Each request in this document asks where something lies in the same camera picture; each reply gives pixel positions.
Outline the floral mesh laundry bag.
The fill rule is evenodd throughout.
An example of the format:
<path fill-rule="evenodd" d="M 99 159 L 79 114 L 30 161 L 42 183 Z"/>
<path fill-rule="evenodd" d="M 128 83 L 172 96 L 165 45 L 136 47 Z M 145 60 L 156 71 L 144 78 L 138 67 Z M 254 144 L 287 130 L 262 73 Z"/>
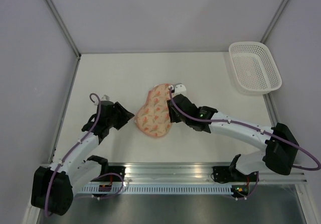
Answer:
<path fill-rule="evenodd" d="M 170 100 L 169 87 L 170 84 L 164 83 L 151 89 L 145 104 L 135 116 L 136 126 L 147 136 L 163 137 L 172 126 L 167 104 L 167 101 Z"/>

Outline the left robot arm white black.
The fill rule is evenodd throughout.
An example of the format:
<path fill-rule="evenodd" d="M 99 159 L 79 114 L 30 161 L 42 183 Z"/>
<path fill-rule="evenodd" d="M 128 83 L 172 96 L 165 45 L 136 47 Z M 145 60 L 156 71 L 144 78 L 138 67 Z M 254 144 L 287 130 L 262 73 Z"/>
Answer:
<path fill-rule="evenodd" d="M 108 180 L 113 174 L 108 160 L 91 152 L 108 136 L 110 129 L 120 130 L 133 117 L 120 103 L 101 101 L 97 112 L 82 127 L 80 138 L 64 157 L 35 171 L 31 205 L 47 215 L 64 215 L 74 196 L 87 183 Z"/>

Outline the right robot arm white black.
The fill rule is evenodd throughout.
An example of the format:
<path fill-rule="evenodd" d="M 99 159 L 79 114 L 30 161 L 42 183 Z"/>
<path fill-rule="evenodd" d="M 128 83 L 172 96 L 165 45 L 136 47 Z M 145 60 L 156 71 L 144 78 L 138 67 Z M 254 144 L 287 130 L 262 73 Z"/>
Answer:
<path fill-rule="evenodd" d="M 195 131 L 228 136 L 257 148 L 254 153 L 237 154 L 233 158 L 225 168 L 227 181 L 253 179 L 256 172 L 266 169 L 284 176 L 291 173 L 298 143 L 286 125 L 245 123 L 215 108 L 197 107 L 182 94 L 171 97 L 167 105 L 171 123 L 183 122 Z"/>

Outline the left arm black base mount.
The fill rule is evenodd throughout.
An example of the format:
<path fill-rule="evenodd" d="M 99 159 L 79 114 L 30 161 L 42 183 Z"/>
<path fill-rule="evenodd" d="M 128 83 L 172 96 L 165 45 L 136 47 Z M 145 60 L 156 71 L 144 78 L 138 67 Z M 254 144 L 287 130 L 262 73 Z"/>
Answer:
<path fill-rule="evenodd" d="M 102 182 L 122 182 L 125 177 L 125 166 L 109 166 L 100 173 L 99 181 Z"/>

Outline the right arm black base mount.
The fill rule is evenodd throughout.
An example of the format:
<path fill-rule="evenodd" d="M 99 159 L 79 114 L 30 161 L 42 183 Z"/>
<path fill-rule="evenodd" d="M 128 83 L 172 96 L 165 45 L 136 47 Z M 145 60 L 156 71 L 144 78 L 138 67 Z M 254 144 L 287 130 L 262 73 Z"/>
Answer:
<path fill-rule="evenodd" d="M 214 182 L 220 184 L 241 182 L 242 177 L 233 176 L 228 166 L 213 166 L 211 178 Z"/>

